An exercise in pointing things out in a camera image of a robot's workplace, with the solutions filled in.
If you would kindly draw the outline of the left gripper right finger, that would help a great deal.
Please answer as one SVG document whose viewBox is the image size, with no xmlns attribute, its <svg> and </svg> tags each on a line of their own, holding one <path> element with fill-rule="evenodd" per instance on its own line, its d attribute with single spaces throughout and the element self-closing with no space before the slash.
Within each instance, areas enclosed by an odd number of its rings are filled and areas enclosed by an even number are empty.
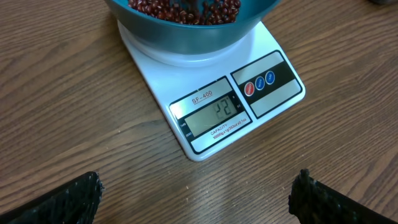
<svg viewBox="0 0 398 224">
<path fill-rule="evenodd" d="M 395 224 L 327 185 L 302 169 L 292 182 L 289 213 L 301 224 Z"/>
</svg>

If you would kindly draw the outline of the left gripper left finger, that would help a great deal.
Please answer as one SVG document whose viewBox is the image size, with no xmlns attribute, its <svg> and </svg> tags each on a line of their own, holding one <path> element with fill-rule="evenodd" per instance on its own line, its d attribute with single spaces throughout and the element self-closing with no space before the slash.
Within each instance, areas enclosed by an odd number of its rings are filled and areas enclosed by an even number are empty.
<svg viewBox="0 0 398 224">
<path fill-rule="evenodd" d="M 1 215 L 1 223 L 92 224 L 104 187 L 96 172 L 89 171 Z"/>
</svg>

